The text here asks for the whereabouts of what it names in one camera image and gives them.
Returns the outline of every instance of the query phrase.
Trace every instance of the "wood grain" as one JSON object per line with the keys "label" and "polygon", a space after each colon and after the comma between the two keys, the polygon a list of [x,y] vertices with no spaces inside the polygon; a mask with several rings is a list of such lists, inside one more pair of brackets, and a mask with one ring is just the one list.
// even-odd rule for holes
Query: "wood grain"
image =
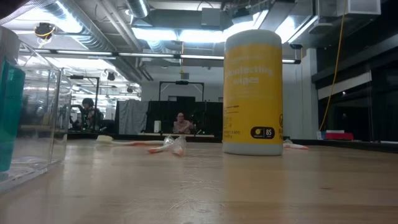
{"label": "wood grain", "polygon": [[398,223],[398,155],[332,147],[187,156],[71,141],[63,165],[0,195],[1,224]]}

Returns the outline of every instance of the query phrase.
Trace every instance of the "teal container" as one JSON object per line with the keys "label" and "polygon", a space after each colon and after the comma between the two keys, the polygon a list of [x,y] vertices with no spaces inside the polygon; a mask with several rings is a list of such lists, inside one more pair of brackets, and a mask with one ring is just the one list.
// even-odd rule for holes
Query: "teal container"
{"label": "teal container", "polygon": [[24,83],[25,72],[5,60],[0,78],[0,172],[10,169]]}

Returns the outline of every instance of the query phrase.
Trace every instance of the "person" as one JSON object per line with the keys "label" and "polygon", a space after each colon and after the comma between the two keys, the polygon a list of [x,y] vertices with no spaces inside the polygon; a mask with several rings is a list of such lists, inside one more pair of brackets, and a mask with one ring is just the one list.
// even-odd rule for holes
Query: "person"
{"label": "person", "polygon": [[94,108],[94,101],[91,98],[85,98],[83,99],[83,101],[81,102],[83,105],[83,108],[85,110],[84,113],[84,117],[86,120],[86,129],[92,129],[93,128],[93,123],[94,123],[94,114],[96,114],[96,125],[95,125],[95,129],[98,130],[99,126],[98,124],[100,123],[99,121],[101,121],[103,119],[103,115],[102,113],[99,111],[99,109]]}
{"label": "person", "polygon": [[174,121],[173,132],[179,134],[190,134],[193,124],[184,119],[183,113],[178,113],[177,121]]}

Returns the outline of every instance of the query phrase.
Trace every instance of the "red object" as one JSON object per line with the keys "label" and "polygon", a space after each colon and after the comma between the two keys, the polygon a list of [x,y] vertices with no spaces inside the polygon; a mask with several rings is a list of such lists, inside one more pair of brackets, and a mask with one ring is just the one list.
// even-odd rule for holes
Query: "red object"
{"label": "red object", "polygon": [[325,139],[332,140],[354,140],[354,135],[352,133],[326,133]]}

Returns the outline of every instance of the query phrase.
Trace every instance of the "yellow label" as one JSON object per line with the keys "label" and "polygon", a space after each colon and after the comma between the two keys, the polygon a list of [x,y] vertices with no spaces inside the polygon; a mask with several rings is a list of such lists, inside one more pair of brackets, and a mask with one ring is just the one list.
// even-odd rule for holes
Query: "yellow label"
{"label": "yellow label", "polygon": [[223,142],[282,144],[282,51],[244,45],[224,58]]}

